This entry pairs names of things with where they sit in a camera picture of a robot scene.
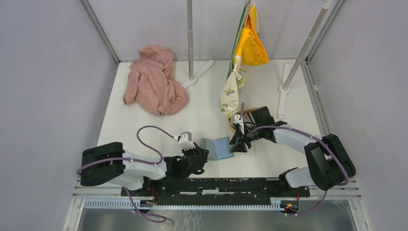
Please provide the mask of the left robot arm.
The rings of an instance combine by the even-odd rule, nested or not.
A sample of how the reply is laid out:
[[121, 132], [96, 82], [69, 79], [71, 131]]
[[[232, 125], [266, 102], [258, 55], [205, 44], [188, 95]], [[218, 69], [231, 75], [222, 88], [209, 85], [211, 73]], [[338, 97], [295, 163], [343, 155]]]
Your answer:
[[209, 151], [197, 144], [182, 151], [182, 156], [151, 159], [124, 150], [121, 142], [87, 149], [82, 153], [82, 166], [77, 171], [82, 186], [110, 183], [146, 196], [151, 191], [148, 180], [186, 179], [200, 175]]

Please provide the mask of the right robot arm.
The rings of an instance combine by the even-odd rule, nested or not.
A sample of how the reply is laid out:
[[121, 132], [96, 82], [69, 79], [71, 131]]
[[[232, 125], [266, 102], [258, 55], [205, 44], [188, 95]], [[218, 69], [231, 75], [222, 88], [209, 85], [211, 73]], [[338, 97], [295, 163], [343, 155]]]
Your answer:
[[267, 140], [287, 146], [304, 154], [307, 166], [293, 168], [280, 174], [278, 191], [291, 196], [301, 186], [315, 185], [323, 191], [347, 185], [356, 175], [356, 168], [339, 137], [313, 135], [298, 130], [285, 121], [276, 121], [264, 106], [241, 111], [229, 119], [234, 135], [230, 152], [246, 153], [252, 143]]

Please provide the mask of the yellow oval tray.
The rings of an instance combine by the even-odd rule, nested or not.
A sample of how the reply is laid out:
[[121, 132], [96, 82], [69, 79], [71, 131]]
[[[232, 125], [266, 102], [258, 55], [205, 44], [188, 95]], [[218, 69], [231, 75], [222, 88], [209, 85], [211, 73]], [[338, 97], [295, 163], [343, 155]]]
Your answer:
[[[255, 107], [255, 108], [244, 110], [244, 112], [243, 112], [244, 121], [254, 122], [255, 120], [253, 119], [252, 115], [250, 115], [250, 113], [252, 113], [254, 111], [257, 111], [258, 109], [260, 109], [260, 107]], [[232, 118], [228, 118], [228, 122], [229, 122], [230, 130], [235, 131], [235, 128], [233, 126]]]

